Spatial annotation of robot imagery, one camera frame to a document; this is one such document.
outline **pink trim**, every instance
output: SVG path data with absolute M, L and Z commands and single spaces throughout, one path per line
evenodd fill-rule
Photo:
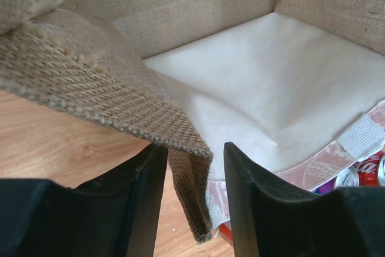
M 371 109 L 368 116 L 385 130 L 385 101 Z M 332 141 L 307 161 L 276 175 L 302 189 L 313 190 L 355 162 L 338 143 Z

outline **red object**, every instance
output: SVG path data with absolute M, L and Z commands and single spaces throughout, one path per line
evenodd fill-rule
M 221 224 L 219 226 L 219 232 L 222 238 L 231 246 L 233 246 L 233 232 L 230 230 L 229 227 L 226 226 L 226 224 Z
M 359 173 L 360 186 L 364 187 L 379 187 L 381 184 L 378 180 L 378 169 L 380 161 L 384 156 L 383 151 L 379 151 L 372 155 L 366 161 L 355 163 L 354 167 Z

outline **wooden surface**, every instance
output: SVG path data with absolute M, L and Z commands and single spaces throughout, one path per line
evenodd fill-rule
M 140 140 L 0 91 L 0 178 L 50 178 L 75 187 L 132 158 Z M 193 239 L 167 168 L 154 256 L 233 256 L 221 237 Z

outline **white fabric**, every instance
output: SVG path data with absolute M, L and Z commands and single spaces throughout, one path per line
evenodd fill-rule
M 317 153 L 385 97 L 385 57 L 271 13 L 145 60 L 215 155 L 234 142 L 272 172 Z
M 337 141 L 353 158 L 362 162 L 383 149 L 385 132 L 365 114 L 347 128 Z

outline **wood grain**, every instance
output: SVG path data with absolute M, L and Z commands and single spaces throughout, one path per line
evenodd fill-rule
M 0 91 L 0 178 L 49 178 L 67 187 L 105 173 L 148 141 Z M 233 256 L 222 238 L 197 245 L 167 168 L 154 256 Z

